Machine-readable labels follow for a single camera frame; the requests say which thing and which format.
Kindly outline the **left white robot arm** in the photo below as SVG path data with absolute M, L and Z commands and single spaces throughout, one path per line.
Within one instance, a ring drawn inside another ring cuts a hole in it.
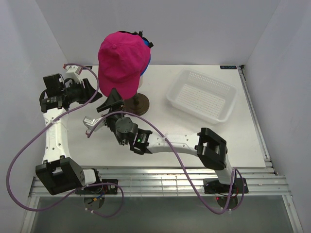
M 70 156 L 68 144 L 69 115 L 72 103 L 80 105 L 102 97 L 88 79 L 63 79 L 61 74 L 43 78 L 46 89 L 39 97 L 45 125 L 45 153 L 35 173 L 51 195 L 86 186 L 92 194 L 103 189 L 103 182 L 95 169 L 82 169 Z

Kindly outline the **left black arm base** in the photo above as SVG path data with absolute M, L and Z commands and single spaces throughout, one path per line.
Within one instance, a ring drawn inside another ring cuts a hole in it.
M 77 195 L 116 195 L 118 193 L 118 188 L 116 187 L 119 184 L 118 179 L 102 179 L 100 183 L 111 183 L 105 185 L 99 185 L 94 187 L 84 188 L 83 190 L 75 191 Z

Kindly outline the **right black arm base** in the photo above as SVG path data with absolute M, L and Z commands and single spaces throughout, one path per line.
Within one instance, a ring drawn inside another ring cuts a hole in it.
M 205 194 L 228 194 L 230 185 L 221 184 L 217 179 L 203 179 L 204 193 Z M 248 193 L 248 186 L 245 178 L 236 178 L 233 187 L 232 194 Z

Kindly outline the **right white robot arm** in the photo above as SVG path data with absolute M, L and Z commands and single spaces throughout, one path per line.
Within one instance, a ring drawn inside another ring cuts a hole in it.
M 226 141 L 210 128 L 202 128 L 191 135 L 165 136 L 159 130 L 143 130 L 124 111 L 124 101 L 116 89 L 112 89 L 106 101 L 97 107 L 97 112 L 108 110 L 98 123 L 104 123 L 115 135 L 120 145 L 128 145 L 130 151 L 139 154 L 162 152 L 184 153 L 199 158 L 204 167 L 216 172 L 220 189 L 226 193 L 237 187 L 234 169 L 227 153 Z

